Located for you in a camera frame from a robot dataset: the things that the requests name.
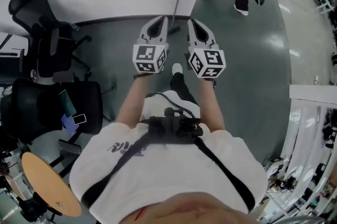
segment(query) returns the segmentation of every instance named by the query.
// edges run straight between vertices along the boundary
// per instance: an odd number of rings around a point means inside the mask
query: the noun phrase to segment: desk
[[[50,165],[26,152],[22,156],[22,166],[29,183],[50,207],[70,217],[81,215],[80,203]]]
[[[10,57],[10,55],[2,55],[1,53],[13,54],[12,57],[20,57],[21,50],[24,51],[24,56],[27,56],[27,38],[0,32],[0,57]]]

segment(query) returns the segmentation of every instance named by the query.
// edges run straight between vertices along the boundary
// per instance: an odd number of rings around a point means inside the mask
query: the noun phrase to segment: black harness strap
[[[105,187],[109,183],[110,179],[115,173],[117,173],[123,165],[125,165],[135,154],[142,150],[143,147],[151,143],[150,136],[148,133],[144,134],[139,140],[137,140],[129,149],[124,153],[124,155],[119,159],[113,170],[102,180],[92,185],[82,196],[81,202],[86,208],[90,208],[92,204],[99,198],[99,196],[104,191]],[[214,161],[220,169],[225,173],[230,182],[233,184],[236,191],[239,193],[244,203],[247,205],[248,211],[250,212],[255,206],[255,199],[248,189],[248,187],[241,182],[237,177],[235,177],[218,159],[218,157],[213,154],[212,151],[205,145],[204,141],[196,137],[194,139],[194,144],[199,148],[199,150],[208,156],[212,161]]]
[[[99,198],[99,196],[104,191],[106,185],[109,183],[110,179],[115,173],[117,173],[121,167],[126,164],[134,155],[142,150],[142,148],[148,144],[148,133],[144,134],[139,140],[137,140],[129,149],[124,153],[124,155],[118,160],[116,166],[112,171],[104,177],[101,181],[98,181],[92,185],[82,196],[81,203],[86,208],[90,208],[91,205]]]
[[[208,156],[212,161],[215,162],[219,166],[219,168],[224,172],[230,182],[233,184],[236,191],[239,193],[244,203],[246,204],[248,211],[252,211],[255,207],[255,199],[249,188],[239,180],[236,176],[234,176],[218,159],[218,157],[205,145],[204,141],[196,137],[194,140],[194,144],[198,146],[200,151]]]

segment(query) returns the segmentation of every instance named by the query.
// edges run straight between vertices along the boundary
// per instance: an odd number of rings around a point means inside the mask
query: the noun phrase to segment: printed logo on shirt
[[[128,141],[122,142],[122,143],[116,142],[107,151],[111,150],[112,153],[120,152],[121,154],[124,154],[125,152],[127,152],[127,150],[129,149],[130,146],[131,145]],[[143,147],[142,150],[139,151],[138,153],[136,153],[135,156],[144,157],[142,152],[146,151],[146,148],[147,147]]]

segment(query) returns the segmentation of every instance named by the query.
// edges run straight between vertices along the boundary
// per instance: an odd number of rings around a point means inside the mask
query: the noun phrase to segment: metal pole
[[[273,201],[273,203],[280,209],[280,211],[281,211],[285,216],[287,216],[288,218],[290,217],[290,216],[288,215],[288,213],[287,213],[286,211],[283,210],[283,208],[279,205],[279,203],[278,203],[277,201],[275,201],[274,198],[273,198],[272,196],[270,196],[270,194],[269,194],[268,192],[266,192],[265,194],[269,197],[269,199],[270,199],[271,201]]]
[[[174,23],[174,19],[175,19],[175,14],[177,12],[178,4],[179,4],[179,0],[177,0],[177,2],[175,3],[175,9],[174,9],[174,13],[173,13],[171,28],[173,27],[173,23]]]

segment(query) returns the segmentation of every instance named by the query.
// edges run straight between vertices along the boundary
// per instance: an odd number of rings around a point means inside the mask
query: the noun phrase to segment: blue card
[[[70,135],[76,132],[78,125],[74,124],[73,117],[67,117],[67,115],[64,114],[61,118],[61,122]]]

